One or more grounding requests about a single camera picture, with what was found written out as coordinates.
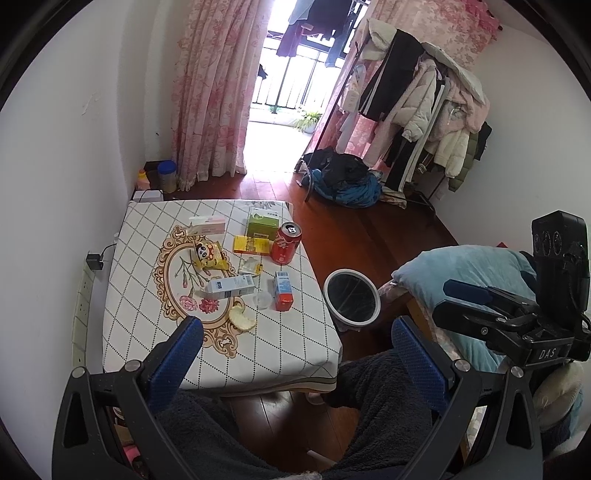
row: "cola can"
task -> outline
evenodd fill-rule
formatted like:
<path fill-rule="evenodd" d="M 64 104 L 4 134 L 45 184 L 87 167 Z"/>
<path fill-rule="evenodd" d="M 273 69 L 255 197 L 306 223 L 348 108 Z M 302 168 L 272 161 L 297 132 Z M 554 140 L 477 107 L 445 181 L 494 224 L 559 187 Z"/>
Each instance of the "cola can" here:
<path fill-rule="evenodd" d="M 297 223 L 286 222 L 279 230 L 271 247 L 271 259 L 279 265 L 287 265 L 296 254 L 301 241 L 301 228 Z"/>

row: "black pants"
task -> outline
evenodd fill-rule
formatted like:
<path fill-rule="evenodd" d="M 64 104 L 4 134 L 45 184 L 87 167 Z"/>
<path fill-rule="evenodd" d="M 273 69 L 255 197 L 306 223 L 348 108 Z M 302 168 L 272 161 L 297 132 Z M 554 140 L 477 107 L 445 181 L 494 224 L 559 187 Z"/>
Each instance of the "black pants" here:
<path fill-rule="evenodd" d="M 325 480 L 405 465 L 431 430 L 427 404 L 393 350 L 342 365 L 336 389 L 324 397 L 331 407 L 360 410 L 353 439 L 342 460 L 322 472 Z M 238 442 L 237 425 L 218 401 L 179 391 L 158 419 L 201 480 L 269 480 L 289 475 Z"/>

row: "white wall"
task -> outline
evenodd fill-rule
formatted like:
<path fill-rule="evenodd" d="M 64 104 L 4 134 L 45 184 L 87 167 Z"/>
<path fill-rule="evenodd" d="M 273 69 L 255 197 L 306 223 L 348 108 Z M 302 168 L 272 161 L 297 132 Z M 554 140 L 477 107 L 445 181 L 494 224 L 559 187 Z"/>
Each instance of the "white wall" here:
<path fill-rule="evenodd" d="M 492 134 L 459 190 L 434 202 L 439 218 L 460 244 L 530 252 L 534 218 L 563 210 L 590 227 L 591 102 L 573 73 L 549 44 L 507 26 L 474 72 L 491 101 Z"/>
<path fill-rule="evenodd" d="M 51 477 L 83 261 L 119 231 L 144 162 L 144 95 L 132 86 L 144 84 L 157 4 L 91 2 L 0 112 L 0 416 L 42 478 Z"/>
<path fill-rule="evenodd" d="M 151 32 L 145 81 L 146 161 L 171 157 L 173 80 L 190 0 L 161 0 Z"/>

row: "curtain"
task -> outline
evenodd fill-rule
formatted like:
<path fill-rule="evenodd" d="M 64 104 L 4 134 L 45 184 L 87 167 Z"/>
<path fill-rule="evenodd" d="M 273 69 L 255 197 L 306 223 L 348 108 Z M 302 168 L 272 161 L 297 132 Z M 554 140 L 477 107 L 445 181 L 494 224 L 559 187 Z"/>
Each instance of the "curtain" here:
<path fill-rule="evenodd" d="M 366 19 L 376 18 L 413 35 L 420 42 L 429 42 L 441 47 L 465 69 L 470 70 L 478 54 L 495 38 L 499 22 L 487 12 L 485 1 L 479 0 L 373 0 L 359 24 L 345 58 L 345 64 L 336 82 L 326 112 L 330 112 L 338 94 L 347 80 L 347 73 L 355 61 L 355 42 L 361 47 L 367 32 Z M 365 84 L 369 82 L 379 62 L 366 61 L 368 69 Z M 337 108 L 329 121 L 319 148 L 334 147 L 340 135 L 346 115 Z M 323 115 L 314 132 L 310 145 L 317 144 L 327 115 Z M 377 123 L 358 113 L 355 128 L 346 148 L 347 153 L 363 157 L 369 148 Z"/>
<path fill-rule="evenodd" d="M 245 174 L 243 149 L 273 0 L 194 0 L 173 85 L 178 186 Z"/>

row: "pink flower print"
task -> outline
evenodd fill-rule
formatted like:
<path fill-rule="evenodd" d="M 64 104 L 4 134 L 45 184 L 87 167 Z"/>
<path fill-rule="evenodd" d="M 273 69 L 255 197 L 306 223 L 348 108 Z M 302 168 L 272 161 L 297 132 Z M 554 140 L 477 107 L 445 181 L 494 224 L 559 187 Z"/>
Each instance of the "pink flower print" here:
<path fill-rule="evenodd" d="M 197 310 L 197 301 L 192 299 L 191 297 L 187 297 L 183 295 L 179 298 L 179 301 L 182 307 L 187 310 L 188 312 L 192 312 L 193 310 Z"/>
<path fill-rule="evenodd" d="M 203 299 L 199 304 L 199 310 L 203 313 L 213 313 L 219 308 L 219 306 L 220 303 L 217 300 Z"/>

